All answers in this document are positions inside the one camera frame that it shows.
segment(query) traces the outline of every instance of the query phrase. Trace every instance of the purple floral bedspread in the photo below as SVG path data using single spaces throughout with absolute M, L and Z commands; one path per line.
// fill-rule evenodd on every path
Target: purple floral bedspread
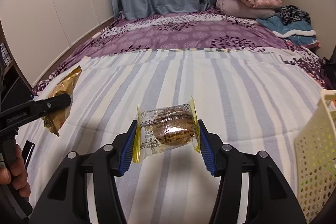
M 131 52 L 140 49 L 173 48 L 257 48 L 275 47 L 305 52 L 296 64 L 324 85 L 320 79 L 320 63 L 302 47 L 289 46 L 255 21 L 227 17 L 217 9 L 190 14 L 154 15 L 146 19 L 118 19 L 95 38 L 80 45 L 47 80 L 40 81 L 33 92 L 43 90 L 61 72 L 83 57 Z

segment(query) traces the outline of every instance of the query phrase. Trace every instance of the packaged pastry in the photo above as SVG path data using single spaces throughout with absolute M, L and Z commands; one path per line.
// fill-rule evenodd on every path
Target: packaged pastry
M 54 133 L 59 137 L 58 130 L 62 127 L 65 120 L 70 115 L 70 109 L 72 106 L 72 98 L 74 93 L 74 88 L 77 84 L 78 78 L 82 73 L 82 68 L 78 66 L 72 72 L 70 72 L 66 77 L 59 82 L 52 92 L 49 93 L 48 98 L 67 93 L 71 97 L 71 104 L 65 109 L 59 109 L 55 112 L 42 117 L 43 126 L 48 128 L 51 133 Z
M 133 147 L 133 161 L 165 152 L 188 143 L 200 151 L 200 128 L 194 100 L 183 105 L 139 110 Z

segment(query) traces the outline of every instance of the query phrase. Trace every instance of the black gripper frame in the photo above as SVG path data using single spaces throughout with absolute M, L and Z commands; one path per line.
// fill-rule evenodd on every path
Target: black gripper frame
M 220 137 L 208 133 L 199 120 L 201 138 L 207 138 L 221 176 L 210 224 L 236 224 L 241 199 L 242 173 L 249 173 L 249 199 L 245 224 L 305 224 L 300 205 L 286 179 L 265 152 L 250 155 Z M 112 150 L 105 145 L 97 152 L 79 156 L 71 152 L 60 164 L 44 189 L 30 224 L 90 224 L 86 173 L 93 173 L 94 196 L 99 224 L 127 224 L 114 177 L 119 172 L 120 154 L 135 133 L 133 121 L 127 133 L 117 135 Z
M 137 121 L 133 121 L 127 133 L 117 135 L 112 144 L 95 153 L 70 152 L 45 187 L 30 224 L 89 224 L 87 173 L 93 173 L 99 224 L 127 224 L 114 177 L 125 171 L 120 169 L 121 154 L 136 128 Z
M 39 101 L 29 101 L 21 105 L 12 107 L 0 113 L 0 167 L 10 168 L 16 161 L 15 136 L 18 134 L 17 129 L 34 121 L 48 113 L 66 108 L 71 104 L 71 97 L 68 94 L 58 95 L 49 99 Z M 29 151 L 24 151 L 23 156 L 27 156 L 26 164 L 28 164 L 32 147 L 30 143 L 27 148 Z M 19 223 L 20 219 L 26 219 L 33 211 L 28 198 L 23 198 L 18 190 L 15 190 L 13 185 L 0 185 L 0 207 L 8 208 L 6 213 L 11 216 L 1 217 L 10 218 L 8 223 Z
M 249 173 L 249 198 L 245 224 L 306 224 L 305 216 L 285 177 L 265 151 L 257 155 L 239 152 L 209 133 L 199 120 L 201 138 L 207 138 L 221 176 L 209 224 L 236 224 L 242 173 Z

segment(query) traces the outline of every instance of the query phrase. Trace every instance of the finger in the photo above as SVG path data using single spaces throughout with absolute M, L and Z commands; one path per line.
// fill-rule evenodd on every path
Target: finger
M 28 173 L 25 170 L 23 174 L 13 179 L 12 185 L 14 189 L 19 190 L 19 189 L 24 188 L 27 185 L 27 179 L 28 179 Z
M 21 157 L 21 155 L 22 155 L 21 147 L 18 144 L 16 144 L 16 146 L 15 146 L 15 156 L 17 158 L 19 158 L 19 157 Z
M 17 177 L 25 171 L 25 162 L 22 157 L 16 159 L 16 161 L 10 167 L 10 172 L 14 177 Z
M 30 196 L 30 185 L 27 183 L 25 187 L 19 190 L 22 197 L 28 198 Z
M 10 184 L 11 174 L 7 168 L 0 169 L 0 184 Z

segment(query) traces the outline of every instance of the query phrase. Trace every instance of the cream laundry basket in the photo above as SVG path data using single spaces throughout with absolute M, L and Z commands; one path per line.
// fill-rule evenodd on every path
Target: cream laundry basket
M 318 109 L 295 139 L 298 201 L 307 223 L 320 212 L 336 186 L 336 90 L 322 90 Z

